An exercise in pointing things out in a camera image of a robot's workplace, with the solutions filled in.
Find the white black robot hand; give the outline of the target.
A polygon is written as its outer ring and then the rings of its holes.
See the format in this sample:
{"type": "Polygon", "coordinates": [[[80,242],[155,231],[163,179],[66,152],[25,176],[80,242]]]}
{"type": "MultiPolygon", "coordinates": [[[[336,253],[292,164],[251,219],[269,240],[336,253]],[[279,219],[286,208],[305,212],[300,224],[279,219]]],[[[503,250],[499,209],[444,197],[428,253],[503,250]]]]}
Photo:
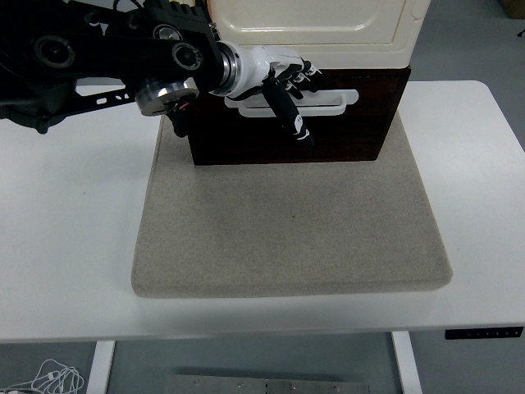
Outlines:
{"type": "Polygon", "coordinates": [[[303,90],[315,93],[327,86],[328,79],[319,69],[289,48],[247,49],[225,41],[220,46],[225,70],[221,86],[213,93],[233,101],[261,94],[284,131],[313,147],[314,139],[292,98],[301,99],[303,90]]]}

